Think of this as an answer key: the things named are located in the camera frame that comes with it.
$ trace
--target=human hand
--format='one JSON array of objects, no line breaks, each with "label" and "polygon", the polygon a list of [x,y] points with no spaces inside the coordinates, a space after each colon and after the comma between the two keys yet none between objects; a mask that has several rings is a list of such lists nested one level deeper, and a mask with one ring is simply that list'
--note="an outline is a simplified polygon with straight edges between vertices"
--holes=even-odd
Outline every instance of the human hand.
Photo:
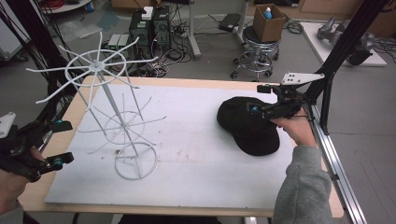
[{"label": "human hand", "polygon": [[[43,161],[37,149],[31,149],[35,158]],[[18,197],[24,192],[29,180],[0,169],[0,215],[16,208]]]},{"label": "human hand", "polygon": [[271,121],[282,127],[294,142],[299,145],[317,147],[317,142],[312,133],[307,115],[303,108],[291,119],[271,119]]}]

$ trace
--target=stool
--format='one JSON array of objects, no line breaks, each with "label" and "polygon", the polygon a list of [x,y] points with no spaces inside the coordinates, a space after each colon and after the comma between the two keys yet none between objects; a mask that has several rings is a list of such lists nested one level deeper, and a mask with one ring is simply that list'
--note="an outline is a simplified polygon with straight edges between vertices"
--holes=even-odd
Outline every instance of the stool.
[{"label": "stool", "polygon": [[261,73],[264,73],[266,77],[270,77],[273,74],[272,60],[268,56],[268,52],[276,50],[276,54],[273,59],[276,61],[279,56],[279,43],[278,41],[262,42],[253,30],[253,26],[248,26],[242,33],[244,44],[248,44],[250,48],[244,53],[233,60],[233,64],[236,65],[235,71],[231,73],[231,78],[235,79],[238,74],[239,68],[246,68],[257,74],[257,79],[253,81],[259,81]]}]

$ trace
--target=black pole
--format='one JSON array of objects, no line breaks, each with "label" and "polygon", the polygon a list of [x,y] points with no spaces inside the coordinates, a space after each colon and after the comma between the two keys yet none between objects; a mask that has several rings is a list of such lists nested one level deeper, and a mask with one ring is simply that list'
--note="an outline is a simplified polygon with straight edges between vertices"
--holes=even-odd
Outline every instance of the black pole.
[{"label": "black pole", "polygon": [[323,92],[320,126],[326,134],[329,134],[327,123],[332,94],[332,80],[344,60],[351,54],[356,43],[358,43],[387,2],[388,0],[365,0],[362,2],[361,7],[332,49],[329,57],[316,72],[316,74],[323,74],[325,78],[312,82],[305,92],[311,104],[315,104]]},{"label": "black pole", "polygon": [[[67,60],[58,50],[55,43],[52,41],[50,32],[47,27],[43,24],[38,14],[35,11],[30,0],[6,0],[15,16],[20,21],[26,33],[30,36],[32,43],[35,45],[37,51],[43,56],[46,68],[58,68],[66,67]],[[71,76],[82,74],[81,71],[73,70],[74,74]],[[63,71],[48,72],[47,75],[48,95],[54,93],[59,88],[59,84],[63,85],[67,82]],[[41,121],[52,120],[57,117],[57,104],[66,95],[74,95],[76,89],[73,86],[66,87],[60,94],[56,95],[49,100],[46,106],[47,112],[46,117],[43,117]]]}]

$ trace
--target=gray sweatshirt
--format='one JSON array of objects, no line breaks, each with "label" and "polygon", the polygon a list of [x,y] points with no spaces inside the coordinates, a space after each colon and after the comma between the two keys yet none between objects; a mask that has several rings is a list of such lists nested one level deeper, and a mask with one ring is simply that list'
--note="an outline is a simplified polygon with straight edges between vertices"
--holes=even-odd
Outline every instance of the gray sweatshirt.
[{"label": "gray sweatshirt", "polygon": [[[276,198],[275,224],[332,223],[329,205],[332,182],[321,170],[317,148],[298,146]],[[22,224],[22,207],[0,216],[0,224]]]}]

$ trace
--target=white board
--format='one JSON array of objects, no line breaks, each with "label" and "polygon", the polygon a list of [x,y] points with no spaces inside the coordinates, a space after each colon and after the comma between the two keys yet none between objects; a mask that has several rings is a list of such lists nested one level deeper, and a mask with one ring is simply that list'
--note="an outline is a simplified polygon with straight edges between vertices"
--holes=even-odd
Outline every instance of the white board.
[{"label": "white board", "polygon": [[[119,107],[122,94],[129,100],[129,87],[109,85]],[[135,91],[139,104],[152,97],[143,109],[145,119],[166,119],[146,125],[144,136],[156,143],[158,163],[154,171],[139,180],[127,180],[115,171],[114,145],[88,154],[105,140],[102,133],[80,133],[68,148],[75,160],[57,172],[47,203],[93,203],[152,206],[268,208],[291,162],[289,136],[278,129],[279,150],[252,157],[244,153],[232,136],[217,123],[222,102],[234,96],[257,97],[274,103],[274,94],[255,91],[143,86]],[[92,106],[111,114],[103,89]],[[79,130],[98,129],[86,113]]]},{"label": "white board", "polygon": [[[301,22],[301,25],[304,27],[304,34],[308,38],[309,43],[314,49],[315,53],[318,55],[320,61],[324,63],[329,57],[330,52],[332,52],[333,45],[329,42],[329,40],[318,39],[318,29],[322,27],[325,23],[314,23],[314,22]],[[366,59],[359,66],[385,66],[387,63],[372,49],[370,50],[373,53],[368,59]],[[351,65],[348,62],[344,62],[343,65]]]}]

